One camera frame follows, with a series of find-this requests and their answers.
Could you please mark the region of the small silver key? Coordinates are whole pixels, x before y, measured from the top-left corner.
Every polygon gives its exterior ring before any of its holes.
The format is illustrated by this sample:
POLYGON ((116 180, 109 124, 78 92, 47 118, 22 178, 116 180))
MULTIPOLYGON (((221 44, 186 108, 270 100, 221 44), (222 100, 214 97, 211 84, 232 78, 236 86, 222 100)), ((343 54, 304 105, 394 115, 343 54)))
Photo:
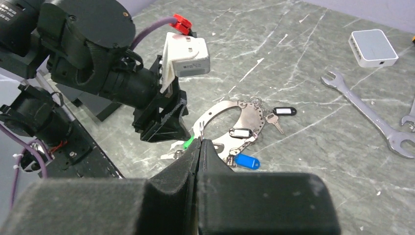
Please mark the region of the small silver key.
POLYGON ((265 117, 265 119, 269 124, 272 124, 282 135, 284 135, 284 131, 283 131, 282 127, 279 124, 279 117, 278 116, 276 116, 274 113, 269 113, 265 117))

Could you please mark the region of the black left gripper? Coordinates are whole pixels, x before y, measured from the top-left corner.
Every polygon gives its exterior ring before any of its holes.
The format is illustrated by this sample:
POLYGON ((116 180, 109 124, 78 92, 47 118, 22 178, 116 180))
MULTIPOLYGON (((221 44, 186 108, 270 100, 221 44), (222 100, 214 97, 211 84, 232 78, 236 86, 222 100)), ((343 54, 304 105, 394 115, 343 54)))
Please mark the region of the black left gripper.
POLYGON ((160 93, 161 60, 162 56, 157 55, 149 69, 134 74, 132 126, 140 134, 141 141, 186 141, 190 138, 183 121, 183 116, 188 114, 186 92, 181 90, 178 78, 175 78, 171 87, 160 93))

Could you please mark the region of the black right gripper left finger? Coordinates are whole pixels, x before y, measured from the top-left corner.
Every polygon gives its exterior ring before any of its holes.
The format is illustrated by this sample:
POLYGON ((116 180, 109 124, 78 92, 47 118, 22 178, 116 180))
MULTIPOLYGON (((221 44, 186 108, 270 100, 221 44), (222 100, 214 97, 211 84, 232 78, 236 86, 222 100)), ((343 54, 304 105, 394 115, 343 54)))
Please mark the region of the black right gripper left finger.
POLYGON ((32 184, 3 235, 196 235, 201 142, 149 179, 47 179, 32 184))

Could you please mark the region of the metal key organizer plate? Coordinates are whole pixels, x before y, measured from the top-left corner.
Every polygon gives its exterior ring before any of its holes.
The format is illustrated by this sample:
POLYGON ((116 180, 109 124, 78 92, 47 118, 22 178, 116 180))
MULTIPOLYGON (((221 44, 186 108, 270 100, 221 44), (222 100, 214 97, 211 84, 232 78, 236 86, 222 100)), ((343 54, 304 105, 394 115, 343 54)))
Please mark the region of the metal key organizer plate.
POLYGON ((216 149, 218 156, 230 167, 237 167, 235 163, 235 156, 243 151, 247 146, 254 143, 259 136, 259 133, 265 126, 265 114, 262 110, 262 100, 259 97, 252 97, 250 101, 230 101, 223 100, 209 108, 203 115, 201 115, 194 123, 192 129, 194 138, 200 136, 200 125, 205 128, 214 120, 219 114, 222 114, 231 109, 239 109, 240 116, 236 123, 230 127, 224 127, 222 136, 214 139, 212 142, 216 149), (228 131, 231 128, 249 128, 253 131, 253 136, 249 139, 236 139, 229 136, 228 131))

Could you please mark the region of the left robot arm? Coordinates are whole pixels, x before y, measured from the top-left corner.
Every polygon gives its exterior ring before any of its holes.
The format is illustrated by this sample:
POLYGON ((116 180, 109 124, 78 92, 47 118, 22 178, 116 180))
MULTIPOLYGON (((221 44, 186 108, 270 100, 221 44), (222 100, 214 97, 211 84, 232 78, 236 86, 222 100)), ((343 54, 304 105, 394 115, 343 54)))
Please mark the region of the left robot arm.
POLYGON ((185 141, 186 93, 177 79, 162 91, 165 57, 146 69, 134 52, 136 27, 116 0, 3 0, 0 66, 24 79, 41 64, 51 79, 135 109, 145 142, 185 141))

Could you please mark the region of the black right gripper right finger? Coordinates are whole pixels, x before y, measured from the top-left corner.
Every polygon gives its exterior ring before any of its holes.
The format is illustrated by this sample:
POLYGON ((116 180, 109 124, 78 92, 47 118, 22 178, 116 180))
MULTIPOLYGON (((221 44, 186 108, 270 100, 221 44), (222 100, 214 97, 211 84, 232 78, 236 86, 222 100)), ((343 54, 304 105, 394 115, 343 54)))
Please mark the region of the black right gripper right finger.
POLYGON ((203 140, 197 174, 202 235, 339 235, 323 180, 303 172, 235 172, 203 140))

